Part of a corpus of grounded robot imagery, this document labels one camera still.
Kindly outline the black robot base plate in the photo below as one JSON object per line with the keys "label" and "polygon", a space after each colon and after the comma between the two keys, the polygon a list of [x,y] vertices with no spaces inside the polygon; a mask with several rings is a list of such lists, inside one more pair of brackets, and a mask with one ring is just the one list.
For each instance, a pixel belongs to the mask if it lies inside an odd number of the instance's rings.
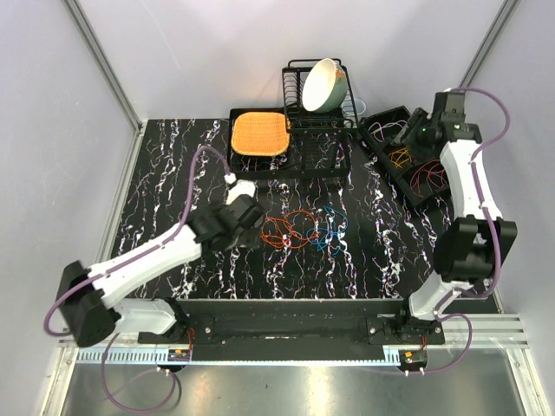
{"label": "black robot base plate", "polygon": [[172,301],[173,329],[163,335],[142,329],[140,344],[177,344],[191,329],[196,345],[229,338],[323,339],[345,337],[371,345],[441,345],[445,335],[436,319],[408,316],[406,300],[190,300]]}

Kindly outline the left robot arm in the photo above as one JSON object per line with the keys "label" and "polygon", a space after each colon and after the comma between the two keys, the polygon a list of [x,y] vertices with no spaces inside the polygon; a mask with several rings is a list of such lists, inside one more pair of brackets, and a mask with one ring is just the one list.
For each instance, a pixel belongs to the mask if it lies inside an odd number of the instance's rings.
{"label": "left robot arm", "polygon": [[186,336],[187,318],[176,302],[132,298],[154,278],[203,255],[253,243],[264,218],[262,205],[248,194],[229,203],[212,203],[188,215],[157,238],[120,257],[84,267],[67,265],[55,307],[81,348],[112,335],[145,334],[170,343]]}

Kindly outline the cream ceramic bowl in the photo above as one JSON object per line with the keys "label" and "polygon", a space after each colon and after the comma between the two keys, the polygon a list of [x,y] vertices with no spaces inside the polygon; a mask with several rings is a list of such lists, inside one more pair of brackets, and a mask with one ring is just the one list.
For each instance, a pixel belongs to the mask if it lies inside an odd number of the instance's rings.
{"label": "cream ceramic bowl", "polygon": [[316,63],[304,82],[302,104],[308,112],[328,113],[341,106],[347,92],[347,75],[341,65],[324,58]]}

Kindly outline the aluminium frame post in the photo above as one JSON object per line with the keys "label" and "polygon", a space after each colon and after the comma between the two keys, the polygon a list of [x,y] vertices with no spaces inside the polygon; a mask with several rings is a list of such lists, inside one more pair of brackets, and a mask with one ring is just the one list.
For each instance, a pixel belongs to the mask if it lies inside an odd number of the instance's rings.
{"label": "aluminium frame post", "polygon": [[504,0],[501,3],[494,19],[492,20],[480,43],[480,46],[474,53],[467,70],[460,80],[460,88],[467,88],[473,84],[520,4],[520,0]]}
{"label": "aluminium frame post", "polygon": [[139,132],[143,122],[127,97],[118,76],[116,75],[103,47],[101,46],[92,23],[88,20],[80,2],[76,0],[62,0],[62,4],[69,13],[71,21],[79,32],[86,48],[95,61],[97,68],[100,70],[104,81],[107,83],[128,124],[135,133]]}

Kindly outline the orange woven basket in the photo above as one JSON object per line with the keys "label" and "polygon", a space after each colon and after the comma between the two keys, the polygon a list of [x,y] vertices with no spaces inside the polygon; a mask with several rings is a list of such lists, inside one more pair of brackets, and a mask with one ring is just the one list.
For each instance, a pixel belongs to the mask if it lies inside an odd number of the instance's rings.
{"label": "orange woven basket", "polygon": [[235,153],[252,157],[273,157],[290,145],[289,121],[277,112],[250,111],[233,123],[231,147]]}

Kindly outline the black tray rack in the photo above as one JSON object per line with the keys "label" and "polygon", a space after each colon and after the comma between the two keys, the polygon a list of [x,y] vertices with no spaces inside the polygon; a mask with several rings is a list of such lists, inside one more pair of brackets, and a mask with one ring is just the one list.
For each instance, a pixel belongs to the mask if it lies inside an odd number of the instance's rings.
{"label": "black tray rack", "polygon": [[351,161],[349,134],[290,133],[290,145],[285,153],[273,157],[252,157],[235,153],[231,147],[234,121],[250,111],[277,112],[283,108],[234,108],[229,113],[227,162],[240,179],[342,179],[348,176]]}

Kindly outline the left aluminium frame post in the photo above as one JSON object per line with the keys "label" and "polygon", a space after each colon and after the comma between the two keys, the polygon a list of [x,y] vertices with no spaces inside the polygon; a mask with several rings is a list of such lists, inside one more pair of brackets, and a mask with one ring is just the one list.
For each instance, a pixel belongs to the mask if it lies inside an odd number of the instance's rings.
{"label": "left aluminium frame post", "polygon": [[127,97],[118,76],[116,75],[103,47],[101,46],[92,23],[88,20],[80,2],[76,0],[62,0],[62,4],[69,13],[71,21],[79,32],[86,48],[95,61],[97,68],[100,70],[104,81],[107,83],[128,124],[135,133],[139,132],[143,122]]}

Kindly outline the right aluminium frame post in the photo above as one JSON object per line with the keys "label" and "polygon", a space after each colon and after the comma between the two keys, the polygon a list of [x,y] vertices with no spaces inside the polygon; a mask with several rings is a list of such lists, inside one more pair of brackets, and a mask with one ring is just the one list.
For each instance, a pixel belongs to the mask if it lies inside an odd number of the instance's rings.
{"label": "right aluminium frame post", "polygon": [[460,80],[460,88],[467,88],[473,84],[520,4],[520,0],[504,0],[501,3],[494,19],[492,20],[480,43],[480,46],[474,53],[467,70]]}

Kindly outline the black compartment bin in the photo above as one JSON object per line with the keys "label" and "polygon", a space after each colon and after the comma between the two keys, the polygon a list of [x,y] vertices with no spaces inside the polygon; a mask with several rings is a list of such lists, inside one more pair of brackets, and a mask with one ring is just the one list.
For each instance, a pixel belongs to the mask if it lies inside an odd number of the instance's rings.
{"label": "black compartment bin", "polygon": [[413,206],[425,205],[433,198],[450,196],[447,174],[437,158],[413,159],[408,148],[392,145],[410,117],[404,106],[370,115],[359,122],[362,147],[373,153],[397,191]]}

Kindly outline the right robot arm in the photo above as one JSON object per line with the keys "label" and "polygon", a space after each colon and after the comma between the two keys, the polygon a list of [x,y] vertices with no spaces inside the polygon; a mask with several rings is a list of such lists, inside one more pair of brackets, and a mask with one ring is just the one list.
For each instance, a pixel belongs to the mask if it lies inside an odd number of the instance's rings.
{"label": "right robot arm", "polygon": [[483,140],[465,115],[469,88],[436,93],[427,113],[416,109],[395,136],[416,159],[439,160],[447,176],[454,219],[435,244],[433,271],[395,314],[396,338],[413,343],[430,333],[459,296],[487,299],[500,279],[500,269],[518,235],[495,204],[483,165],[483,151],[504,137]]}

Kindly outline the clear plastic cup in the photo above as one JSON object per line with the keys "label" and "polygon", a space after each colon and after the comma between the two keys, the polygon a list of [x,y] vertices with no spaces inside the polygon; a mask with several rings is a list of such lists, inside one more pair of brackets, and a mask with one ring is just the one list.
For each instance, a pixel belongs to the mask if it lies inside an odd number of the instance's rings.
{"label": "clear plastic cup", "polygon": [[346,98],[341,105],[343,118],[350,120],[355,126],[363,117],[367,107],[366,103],[359,98]]}

